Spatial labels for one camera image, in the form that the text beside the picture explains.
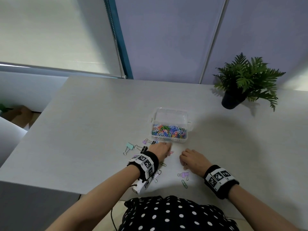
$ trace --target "black wristband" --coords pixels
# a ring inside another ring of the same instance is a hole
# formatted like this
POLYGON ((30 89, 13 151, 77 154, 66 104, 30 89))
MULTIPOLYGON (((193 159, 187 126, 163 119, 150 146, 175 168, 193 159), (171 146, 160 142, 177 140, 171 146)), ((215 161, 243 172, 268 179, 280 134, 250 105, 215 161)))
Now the black wristband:
POLYGON ((220 199, 228 198, 230 189, 234 185, 240 184, 229 172, 220 168, 218 165, 212 165, 206 171, 203 178, 204 184, 220 199))
POLYGON ((135 165, 140 170, 140 179, 142 181, 147 180, 158 169, 158 158, 150 151, 143 152, 139 155, 135 155, 129 160, 127 166, 135 165))

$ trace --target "clear plastic container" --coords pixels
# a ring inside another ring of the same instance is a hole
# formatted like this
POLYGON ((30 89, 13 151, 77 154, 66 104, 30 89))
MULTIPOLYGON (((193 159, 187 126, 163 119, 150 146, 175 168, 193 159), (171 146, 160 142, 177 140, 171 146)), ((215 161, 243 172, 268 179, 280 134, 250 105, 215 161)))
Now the clear plastic container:
POLYGON ((188 139, 189 123, 187 111, 157 108, 151 121, 151 135, 161 141, 184 143, 188 139))

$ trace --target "table top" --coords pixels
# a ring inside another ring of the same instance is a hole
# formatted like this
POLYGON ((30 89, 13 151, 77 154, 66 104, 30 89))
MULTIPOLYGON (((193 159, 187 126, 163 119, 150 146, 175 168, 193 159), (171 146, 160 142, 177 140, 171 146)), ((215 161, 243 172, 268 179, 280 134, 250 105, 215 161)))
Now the table top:
MULTIPOLYGON (((188 111, 194 129, 174 144, 157 183, 143 196, 175 195, 241 218, 192 173, 185 189, 179 155, 185 148, 226 168, 241 186, 300 228, 308 229, 308 92, 278 90, 269 102, 221 105, 211 85, 70 77, 0 168, 0 180, 85 194, 126 166, 126 143, 150 138, 157 107, 188 111)), ((136 197, 131 189, 122 199, 136 197)))

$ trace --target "white roller shade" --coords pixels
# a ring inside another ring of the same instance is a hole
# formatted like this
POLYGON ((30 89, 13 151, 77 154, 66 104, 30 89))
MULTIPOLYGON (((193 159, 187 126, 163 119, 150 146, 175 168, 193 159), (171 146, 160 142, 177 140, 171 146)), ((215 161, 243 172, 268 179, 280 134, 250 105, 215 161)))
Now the white roller shade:
POLYGON ((0 62, 121 76, 103 0, 0 0, 0 62))

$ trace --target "cord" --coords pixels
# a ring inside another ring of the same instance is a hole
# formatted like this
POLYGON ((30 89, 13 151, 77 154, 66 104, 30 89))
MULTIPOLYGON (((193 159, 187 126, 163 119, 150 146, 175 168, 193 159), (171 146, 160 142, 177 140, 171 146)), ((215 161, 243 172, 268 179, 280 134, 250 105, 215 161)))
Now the cord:
POLYGON ((115 223, 113 222, 113 218, 112 218, 112 210, 113 210, 113 208, 111 208, 111 212, 110 212, 110 215, 111 215, 111 220, 112 220, 112 223, 113 223, 113 226, 114 226, 115 230, 116 230, 116 231, 118 231, 118 230, 117 230, 117 228, 116 228, 115 223))

